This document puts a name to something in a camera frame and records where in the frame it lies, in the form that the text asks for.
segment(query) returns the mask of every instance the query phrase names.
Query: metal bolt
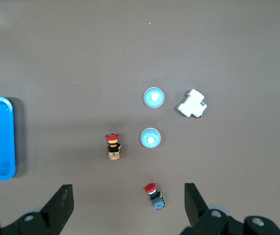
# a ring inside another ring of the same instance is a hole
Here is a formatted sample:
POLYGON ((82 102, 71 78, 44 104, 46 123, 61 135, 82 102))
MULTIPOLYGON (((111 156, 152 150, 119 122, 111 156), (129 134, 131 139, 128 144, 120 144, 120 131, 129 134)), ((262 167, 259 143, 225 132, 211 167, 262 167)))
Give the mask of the metal bolt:
POLYGON ((220 213, 219 211, 212 211, 212 212, 211 212, 211 215, 212 215, 213 217, 216 217, 216 218, 222 217, 222 215, 221 215, 221 213, 220 213))
POLYGON ((24 221, 30 221, 30 220, 33 220, 34 216, 33 215, 28 215, 24 218, 24 221))
POLYGON ((259 218, 256 218, 256 217, 254 217, 254 218, 252 219, 252 222, 253 222, 254 224, 258 225, 258 226, 264 226, 263 220, 261 220, 261 219, 259 219, 259 218))

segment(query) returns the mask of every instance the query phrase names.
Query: gray table surface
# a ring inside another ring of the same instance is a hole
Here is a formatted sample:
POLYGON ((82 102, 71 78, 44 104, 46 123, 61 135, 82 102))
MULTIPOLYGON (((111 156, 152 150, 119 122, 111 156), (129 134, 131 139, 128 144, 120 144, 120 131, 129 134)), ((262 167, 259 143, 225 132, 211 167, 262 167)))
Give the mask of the gray table surface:
POLYGON ((280 227, 280 0, 0 0, 0 96, 15 106, 17 158, 0 182, 3 226, 73 184, 62 235, 177 235, 194 182, 235 219, 280 227), (143 102, 153 86, 158 109, 143 102), (202 119, 176 111, 192 88, 202 119), (154 149, 140 143, 148 127, 154 149))

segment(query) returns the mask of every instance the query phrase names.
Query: red hat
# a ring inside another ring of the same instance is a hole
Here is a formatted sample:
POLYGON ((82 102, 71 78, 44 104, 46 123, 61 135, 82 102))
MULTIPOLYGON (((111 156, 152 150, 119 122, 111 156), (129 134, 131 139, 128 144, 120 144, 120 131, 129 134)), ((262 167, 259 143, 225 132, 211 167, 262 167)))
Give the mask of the red hat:
POLYGON ((108 141, 118 140, 119 134, 111 133, 106 136, 108 141))
POLYGON ((156 191, 155 183, 151 183, 151 184, 145 186, 144 191, 147 192, 148 194, 153 194, 156 191))

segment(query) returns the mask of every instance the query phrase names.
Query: light blue disc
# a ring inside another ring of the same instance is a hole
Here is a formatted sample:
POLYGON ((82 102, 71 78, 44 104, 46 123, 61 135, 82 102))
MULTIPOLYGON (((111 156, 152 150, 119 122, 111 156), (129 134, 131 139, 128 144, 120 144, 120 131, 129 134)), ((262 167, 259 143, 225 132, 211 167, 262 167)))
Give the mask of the light blue disc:
POLYGON ((148 128, 142 131, 140 140, 144 147, 155 148, 161 142, 161 135, 158 130, 154 128, 148 128))
POLYGON ((164 102, 164 93, 157 87, 151 87, 144 93, 144 103, 150 108, 158 108, 164 102))

